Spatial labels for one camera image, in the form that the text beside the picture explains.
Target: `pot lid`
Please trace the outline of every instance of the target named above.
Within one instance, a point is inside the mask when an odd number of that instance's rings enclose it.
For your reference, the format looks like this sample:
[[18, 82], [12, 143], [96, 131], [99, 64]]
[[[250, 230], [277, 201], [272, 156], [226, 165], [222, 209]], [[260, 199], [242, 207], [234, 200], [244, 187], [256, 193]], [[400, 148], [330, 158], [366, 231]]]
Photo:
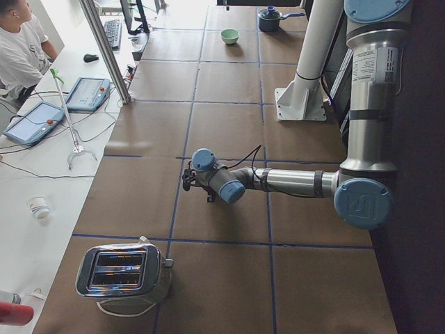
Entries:
[[281, 13], [275, 10], [275, 6], [267, 6], [267, 9], [262, 10], [258, 13], [261, 19], [271, 19], [276, 20], [281, 18]]

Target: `pot handle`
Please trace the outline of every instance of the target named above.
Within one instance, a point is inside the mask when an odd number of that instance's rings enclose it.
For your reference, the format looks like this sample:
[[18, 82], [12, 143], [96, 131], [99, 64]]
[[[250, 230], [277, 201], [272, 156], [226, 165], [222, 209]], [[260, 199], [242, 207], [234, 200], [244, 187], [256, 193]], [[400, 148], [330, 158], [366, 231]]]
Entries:
[[280, 19], [287, 19], [288, 17], [297, 17], [297, 16], [305, 16], [304, 13], [289, 13], [280, 17]]

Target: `red cylinder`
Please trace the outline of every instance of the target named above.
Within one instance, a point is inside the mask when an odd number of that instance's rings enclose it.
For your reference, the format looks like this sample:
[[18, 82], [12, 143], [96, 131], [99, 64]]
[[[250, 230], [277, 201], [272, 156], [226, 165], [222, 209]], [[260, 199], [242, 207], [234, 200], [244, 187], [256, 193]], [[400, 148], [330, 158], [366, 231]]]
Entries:
[[31, 306], [6, 303], [0, 301], [0, 324], [23, 326], [29, 323], [34, 316]]

